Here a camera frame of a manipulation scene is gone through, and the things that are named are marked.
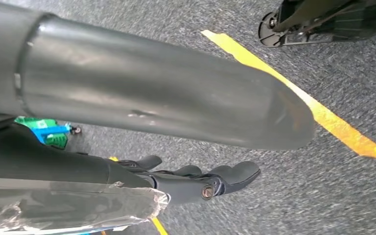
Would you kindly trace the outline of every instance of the screw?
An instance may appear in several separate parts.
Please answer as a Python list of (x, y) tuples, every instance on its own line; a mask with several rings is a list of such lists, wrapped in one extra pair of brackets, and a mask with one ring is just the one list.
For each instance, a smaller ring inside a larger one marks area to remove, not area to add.
[(202, 198), (205, 200), (210, 200), (214, 196), (214, 188), (211, 185), (206, 185), (202, 189)]
[(274, 28), (275, 26), (276, 26), (276, 19), (271, 18), (271, 19), (269, 20), (269, 27), (270, 27), (270, 28)]

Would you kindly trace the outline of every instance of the black pipe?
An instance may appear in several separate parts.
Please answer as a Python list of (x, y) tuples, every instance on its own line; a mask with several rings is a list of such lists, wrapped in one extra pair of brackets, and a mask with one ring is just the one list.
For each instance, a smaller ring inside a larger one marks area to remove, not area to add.
[(264, 149), (300, 147), (314, 126), (263, 71), (2, 3), (0, 114)]

